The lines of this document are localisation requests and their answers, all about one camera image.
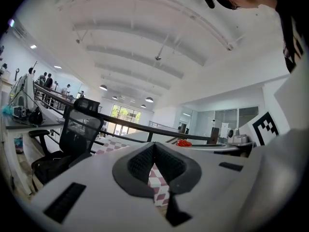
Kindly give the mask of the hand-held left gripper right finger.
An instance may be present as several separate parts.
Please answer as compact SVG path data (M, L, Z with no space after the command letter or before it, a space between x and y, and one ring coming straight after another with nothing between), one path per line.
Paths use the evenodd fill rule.
M190 192L201 179L202 169L195 160L162 143L154 144L154 161L172 194Z

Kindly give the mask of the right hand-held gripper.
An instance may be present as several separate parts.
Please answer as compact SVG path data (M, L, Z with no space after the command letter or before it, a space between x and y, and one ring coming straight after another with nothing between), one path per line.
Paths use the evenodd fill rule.
M275 92L290 130L262 147L242 224L301 224L309 207L309 58Z

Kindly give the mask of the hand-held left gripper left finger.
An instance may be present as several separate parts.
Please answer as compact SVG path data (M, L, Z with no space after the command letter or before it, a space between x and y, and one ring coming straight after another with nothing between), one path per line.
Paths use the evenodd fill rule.
M153 198L154 190L148 186L149 173L154 165L154 143L147 143L119 158L112 167L118 186L130 196Z

